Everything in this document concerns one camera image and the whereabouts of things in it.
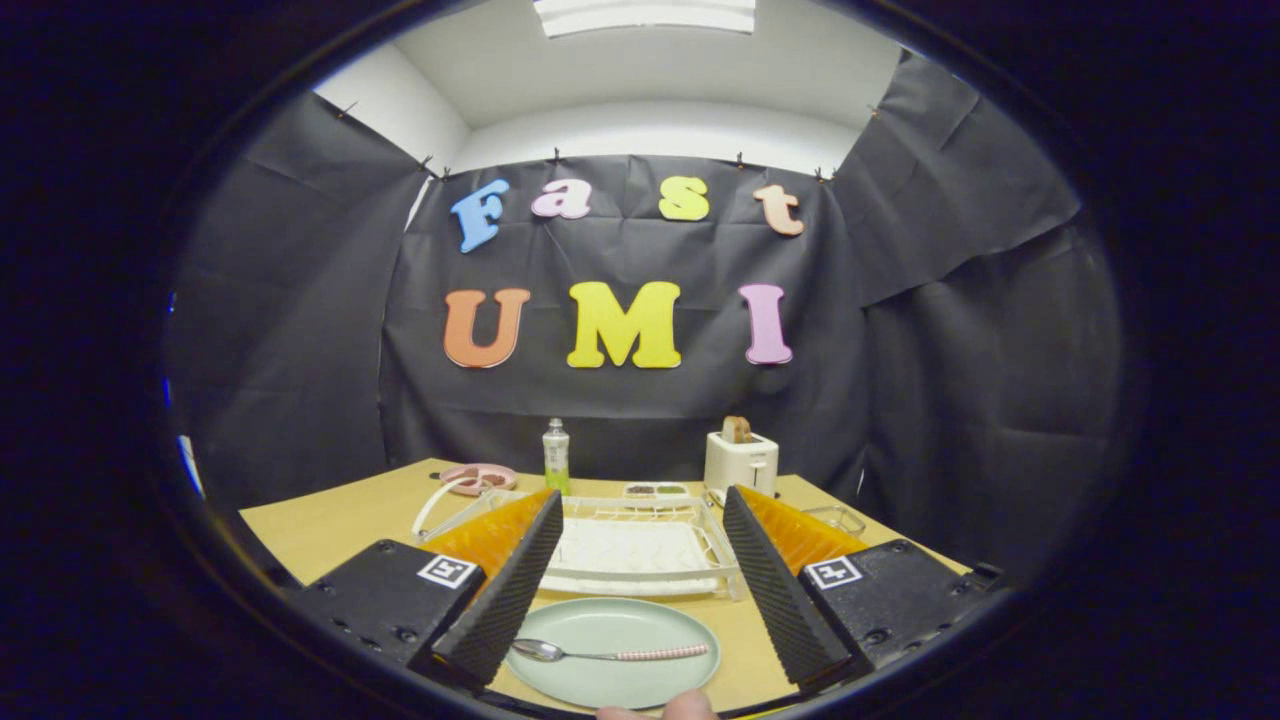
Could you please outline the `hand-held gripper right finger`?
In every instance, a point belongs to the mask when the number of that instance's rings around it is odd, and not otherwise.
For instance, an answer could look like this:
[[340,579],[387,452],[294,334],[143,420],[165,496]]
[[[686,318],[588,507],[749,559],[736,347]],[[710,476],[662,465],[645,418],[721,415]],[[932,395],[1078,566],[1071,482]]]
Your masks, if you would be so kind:
[[865,544],[744,486],[724,532],[787,679],[823,691],[915,655],[986,606],[1001,569],[959,573],[909,539]]

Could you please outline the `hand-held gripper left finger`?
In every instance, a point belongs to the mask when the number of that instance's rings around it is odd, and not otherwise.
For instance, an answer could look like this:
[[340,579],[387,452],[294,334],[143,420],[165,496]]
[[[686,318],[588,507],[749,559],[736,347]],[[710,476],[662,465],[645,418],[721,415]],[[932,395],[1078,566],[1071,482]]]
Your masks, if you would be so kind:
[[521,628],[563,524],[561,493],[543,489],[422,547],[379,539],[294,601],[374,659],[480,691]]

